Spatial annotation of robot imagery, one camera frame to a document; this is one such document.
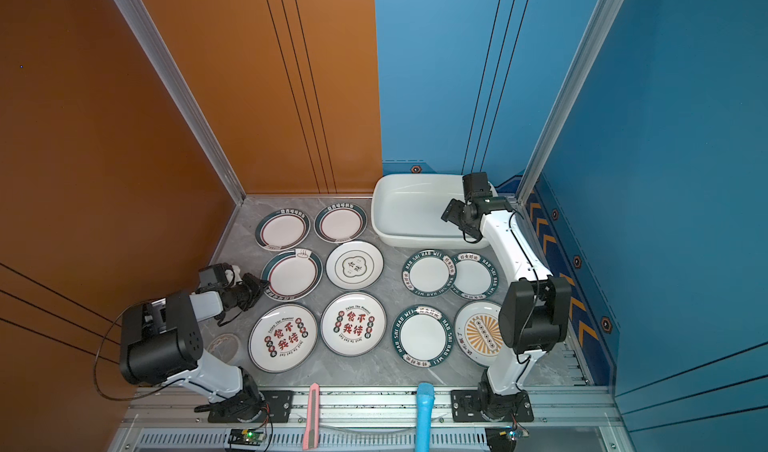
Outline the green red rim plate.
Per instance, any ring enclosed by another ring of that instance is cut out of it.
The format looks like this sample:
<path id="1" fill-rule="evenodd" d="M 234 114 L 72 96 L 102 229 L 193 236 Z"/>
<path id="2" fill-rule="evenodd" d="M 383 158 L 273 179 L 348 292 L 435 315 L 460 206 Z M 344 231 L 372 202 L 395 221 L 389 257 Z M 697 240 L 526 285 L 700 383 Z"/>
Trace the green red rim plate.
<path id="1" fill-rule="evenodd" d="M 268 214 L 259 222 L 255 239 L 261 248 L 280 252 L 301 244 L 310 229 L 310 220 L 305 212 L 283 208 Z"/>
<path id="2" fill-rule="evenodd" d="M 321 240 L 341 244 L 360 237 L 367 224 L 368 217 L 361 206 L 340 202 L 327 206 L 318 213 L 314 229 Z"/>
<path id="3" fill-rule="evenodd" d="M 308 249 L 278 253 L 265 265 L 261 279 L 269 283 L 265 295 L 277 302 L 299 300 L 319 285 L 324 268 L 320 257 Z"/>

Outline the white plate green flower outline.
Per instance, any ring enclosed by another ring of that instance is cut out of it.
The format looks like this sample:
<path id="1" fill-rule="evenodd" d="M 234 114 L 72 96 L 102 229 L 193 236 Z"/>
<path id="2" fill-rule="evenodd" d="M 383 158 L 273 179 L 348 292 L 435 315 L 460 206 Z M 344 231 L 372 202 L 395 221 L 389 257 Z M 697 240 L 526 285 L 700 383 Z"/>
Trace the white plate green flower outline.
<path id="1" fill-rule="evenodd" d="M 336 247 L 326 261 L 332 284 L 344 290 L 362 290 L 374 284 L 384 270 L 381 251 L 365 241 L 351 241 Z"/>

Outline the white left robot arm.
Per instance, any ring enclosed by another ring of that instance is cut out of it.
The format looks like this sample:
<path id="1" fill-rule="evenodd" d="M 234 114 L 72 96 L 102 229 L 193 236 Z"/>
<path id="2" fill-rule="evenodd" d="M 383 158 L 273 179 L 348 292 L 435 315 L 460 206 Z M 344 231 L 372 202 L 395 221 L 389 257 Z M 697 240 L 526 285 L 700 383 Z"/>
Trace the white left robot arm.
<path id="1" fill-rule="evenodd" d="M 256 305 L 270 282 L 237 266 L 214 264 L 198 272 L 193 292 L 134 305 L 122 314 L 120 371 L 133 385 L 183 387 L 207 400 L 195 408 L 211 423 L 249 423 L 266 418 L 267 402 L 251 375 L 205 349 L 199 324 L 220 326 Z"/>

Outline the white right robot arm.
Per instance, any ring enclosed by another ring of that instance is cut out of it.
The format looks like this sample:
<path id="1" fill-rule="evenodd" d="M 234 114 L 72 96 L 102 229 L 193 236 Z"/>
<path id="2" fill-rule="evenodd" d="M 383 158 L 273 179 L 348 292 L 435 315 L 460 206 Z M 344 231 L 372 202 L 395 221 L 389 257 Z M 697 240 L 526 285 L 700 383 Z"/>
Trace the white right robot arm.
<path id="1" fill-rule="evenodd" d="M 486 240 L 509 282 L 498 314 L 503 347 L 478 385 L 480 411 L 491 421 L 514 416 L 528 421 L 523 384 L 536 362 L 565 340 L 572 286 L 541 262 L 506 199 L 452 199 L 442 220 Z"/>

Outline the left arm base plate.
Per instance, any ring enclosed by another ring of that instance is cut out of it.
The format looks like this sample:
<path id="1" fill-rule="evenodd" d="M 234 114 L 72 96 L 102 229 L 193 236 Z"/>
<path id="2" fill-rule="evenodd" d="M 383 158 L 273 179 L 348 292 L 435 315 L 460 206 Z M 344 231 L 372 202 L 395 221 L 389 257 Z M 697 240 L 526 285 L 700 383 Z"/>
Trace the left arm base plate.
<path id="1" fill-rule="evenodd" d="M 224 401 L 213 403 L 208 410 L 210 423 L 287 423 L 293 404 L 293 392 L 267 390 L 252 396 L 241 391 Z"/>

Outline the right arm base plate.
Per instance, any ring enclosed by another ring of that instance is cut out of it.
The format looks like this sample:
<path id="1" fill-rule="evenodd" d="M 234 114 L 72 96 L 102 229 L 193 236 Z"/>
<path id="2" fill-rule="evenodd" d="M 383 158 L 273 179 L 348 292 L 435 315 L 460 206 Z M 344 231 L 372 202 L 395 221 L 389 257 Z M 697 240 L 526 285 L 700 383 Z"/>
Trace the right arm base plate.
<path id="1" fill-rule="evenodd" d="M 518 422 L 535 420 L 527 392 L 501 396 L 479 390 L 453 390 L 451 411 L 455 422 Z"/>

